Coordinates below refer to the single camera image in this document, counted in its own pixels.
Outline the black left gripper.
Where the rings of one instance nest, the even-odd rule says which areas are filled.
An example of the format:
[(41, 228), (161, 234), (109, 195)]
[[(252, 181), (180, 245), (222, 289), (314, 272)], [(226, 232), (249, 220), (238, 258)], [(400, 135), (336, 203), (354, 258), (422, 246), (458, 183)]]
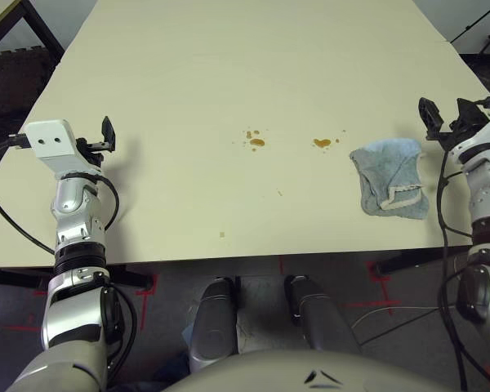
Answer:
[(115, 131), (108, 116), (105, 116), (101, 123), (101, 134), (104, 137), (103, 142), (88, 143), (85, 138), (76, 139), (78, 152), (86, 159), (88, 163), (95, 167), (101, 167), (104, 161), (102, 151), (115, 151)]

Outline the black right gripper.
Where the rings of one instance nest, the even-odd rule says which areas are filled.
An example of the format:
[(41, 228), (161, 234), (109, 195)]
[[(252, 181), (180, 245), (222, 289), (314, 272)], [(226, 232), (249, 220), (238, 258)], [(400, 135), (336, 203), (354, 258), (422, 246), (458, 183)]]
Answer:
[(437, 105), (425, 97), (419, 99), (418, 111), (421, 121), (426, 127), (426, 139), (437, 141), (443, 150), (452, 150), (456, 145), (473, 137), (476, 130), (473, 127), (484, 127), (488, 117), (473, 101), (457, 99), (459, 116), (449, 124), (450, 131), (441, 131), (443, 119)]

